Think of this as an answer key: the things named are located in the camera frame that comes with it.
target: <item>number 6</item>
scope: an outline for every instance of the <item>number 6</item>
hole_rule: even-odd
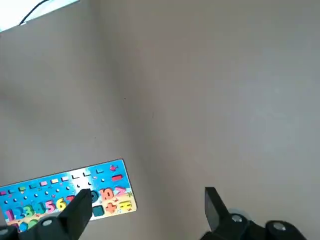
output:
[[[59,209],[59,211],[63,211],[67,207],[67,203],[64,201],[63,197],[56,201],[56,207]]]

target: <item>number 1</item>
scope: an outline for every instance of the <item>number 1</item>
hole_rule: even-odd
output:
[[[5,211],[5,214],[7,215],[9,222],[15,220],[14,212],[11,209],[9,209],[8,211]]]

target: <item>shape puzzle piece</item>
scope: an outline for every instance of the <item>shape puzzle piece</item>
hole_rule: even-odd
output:
[[[131,201],[122,201],[122,202],[119,202],[119,206],[121,210],[130,211],[132,208],[132,203]]]
[[[113,205],[111,202],[108,203],[108,206],[106,206],[105,208],[109,213],[113,214],[116,209],[117,209],[117,206],[116,205]]]

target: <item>bolt head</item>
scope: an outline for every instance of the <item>bolt head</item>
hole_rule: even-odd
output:
[[[242,217],[240,217],[239,215],[232,215],[232,220],[235,221],[236,223],[241,223]]]
[[[281,222],[275,222],[273,224],[273,227],[279,231],[285,231],[286,230],[286,227],[285,225],[283,225]]]

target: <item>number 3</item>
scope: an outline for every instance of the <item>number 3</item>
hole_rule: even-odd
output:
[[[31,205],[24,206],[23,210],[25,210],[26,217],[31,217],[31,216],[35,215],[35,210],[32,208]]]
[[[56,205],[54,205],[54,201],[46,201],[45,207],[48,209],[48,213],[52,213],[54,210],[56,210]]]

